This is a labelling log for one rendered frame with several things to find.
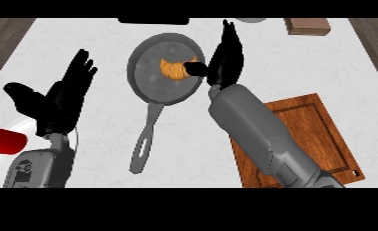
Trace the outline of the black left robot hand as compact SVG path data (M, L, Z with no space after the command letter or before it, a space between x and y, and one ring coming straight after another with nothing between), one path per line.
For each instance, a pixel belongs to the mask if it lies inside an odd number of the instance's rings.
M74 130L96 72L89 52L80 49L63 78L53 83L46 95L21 83L4 85L3 90L13 100L16 111L37 121L38 137L52 133L66 135Z

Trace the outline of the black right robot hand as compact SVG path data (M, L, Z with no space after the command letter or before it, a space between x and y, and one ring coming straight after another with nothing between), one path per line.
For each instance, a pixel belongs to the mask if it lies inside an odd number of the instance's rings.
M223 20L221 41L216 48L210 64L186 62L185 71L190 76L205 77L210 86L221 89L238 82L244 68L244 52L235 24Z

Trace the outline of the orange croissant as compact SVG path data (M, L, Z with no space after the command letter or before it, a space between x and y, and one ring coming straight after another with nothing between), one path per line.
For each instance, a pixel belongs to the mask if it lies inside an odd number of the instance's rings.
M198 58L193 57L189 63L196 63ZM159 72L161 75L171 79L173 81L182 81L190 77L189 73L186 72L185 64L187 62L170 62L165 59L159 60Z

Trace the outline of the grey frying pan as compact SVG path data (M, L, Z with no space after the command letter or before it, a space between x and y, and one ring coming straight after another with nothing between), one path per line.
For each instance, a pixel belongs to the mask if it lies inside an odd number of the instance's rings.
M127 64L130 87L148 103L146 124L133 150L130 172L143 171L154 138L154 125L162 108L186 100L195 93L202 78L198 76L174 81L161 74L159 60L168 63L186 62L193 57L205 62L202 50L195 41L179 33L162 33L149 37L136 47Z

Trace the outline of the brown wooden cutting board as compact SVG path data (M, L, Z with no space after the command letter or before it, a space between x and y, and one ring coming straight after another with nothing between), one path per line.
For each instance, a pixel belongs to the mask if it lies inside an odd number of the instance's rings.
M348 184L365 175L316 93L266 103L285 123L289 134L320 168ZM264 175L230 137L235 161L244 188L279 188L273 176Z

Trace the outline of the white plate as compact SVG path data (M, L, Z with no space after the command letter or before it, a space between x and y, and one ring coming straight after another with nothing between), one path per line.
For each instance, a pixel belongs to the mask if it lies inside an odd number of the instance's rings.
M27 135L27 150L44 149L50 147L50 141L35 135L37 121L32 118L21 116L6 125L1 125L1 128Z

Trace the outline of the red round fruit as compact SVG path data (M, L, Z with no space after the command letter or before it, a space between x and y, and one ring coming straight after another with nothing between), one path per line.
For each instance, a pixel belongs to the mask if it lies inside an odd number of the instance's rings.
M27 145L27 135L15 131L0 129L0 154L16 154Z

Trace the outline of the black flat appliance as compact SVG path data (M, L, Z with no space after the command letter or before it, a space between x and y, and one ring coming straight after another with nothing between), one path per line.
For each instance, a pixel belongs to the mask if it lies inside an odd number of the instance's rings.
M118 18L121 23L148 25L187 25L189 20L189 18Z

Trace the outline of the brown wooden block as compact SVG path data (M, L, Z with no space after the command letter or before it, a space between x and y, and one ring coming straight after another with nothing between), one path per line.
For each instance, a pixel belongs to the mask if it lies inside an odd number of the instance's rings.
M325 36L331 32L325 18L286 18L285 25L289 35Z

